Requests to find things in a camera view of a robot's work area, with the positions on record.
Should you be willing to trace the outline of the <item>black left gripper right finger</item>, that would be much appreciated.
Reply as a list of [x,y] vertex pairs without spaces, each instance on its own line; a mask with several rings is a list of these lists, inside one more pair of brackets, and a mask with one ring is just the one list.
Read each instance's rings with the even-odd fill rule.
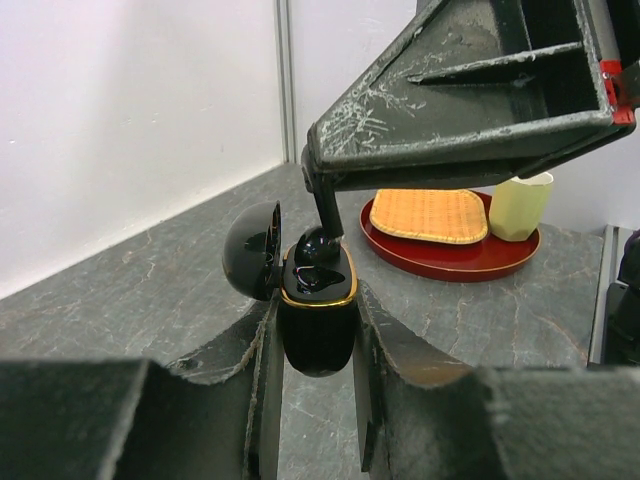
[[635,479],[633,367],[471,367],[356,295],[360,464],[373,479]]

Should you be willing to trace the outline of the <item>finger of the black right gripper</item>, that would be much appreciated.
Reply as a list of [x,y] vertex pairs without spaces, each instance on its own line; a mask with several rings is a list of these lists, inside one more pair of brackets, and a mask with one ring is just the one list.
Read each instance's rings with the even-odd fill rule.
[[629,135],[603,63],[638,58],[634,1],[429,1],[311,125],[306,186],[475,188]]

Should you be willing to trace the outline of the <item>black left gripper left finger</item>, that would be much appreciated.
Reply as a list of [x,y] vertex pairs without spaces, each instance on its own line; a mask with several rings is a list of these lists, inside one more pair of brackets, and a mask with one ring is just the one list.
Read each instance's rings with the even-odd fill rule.
[[276,305],[153,360],[5,360],[5,479],[273,479],[283,352]]

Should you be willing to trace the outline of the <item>black earbud charging case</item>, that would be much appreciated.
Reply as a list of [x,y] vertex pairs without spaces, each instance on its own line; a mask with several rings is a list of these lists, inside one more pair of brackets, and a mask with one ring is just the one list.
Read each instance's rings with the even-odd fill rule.
[[279,295],[277,328],[287,360],[308,377],[326,377],[352,355],[358,279],[342,244],[336,261],[304,266],[294,260],[297,242],[282,252],[280,204],[255,204],[231,224],[222,267],[229,284],[247,297]]

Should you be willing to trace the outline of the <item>black earbud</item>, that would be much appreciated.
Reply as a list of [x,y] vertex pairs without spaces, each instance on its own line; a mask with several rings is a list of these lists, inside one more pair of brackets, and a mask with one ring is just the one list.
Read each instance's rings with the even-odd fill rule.
[[321,224],[305,231],[298,240],[294,253],[298,265],[333,262],[340,255],[344,230],[334,188],[329,184],[316,185],[314,199]]

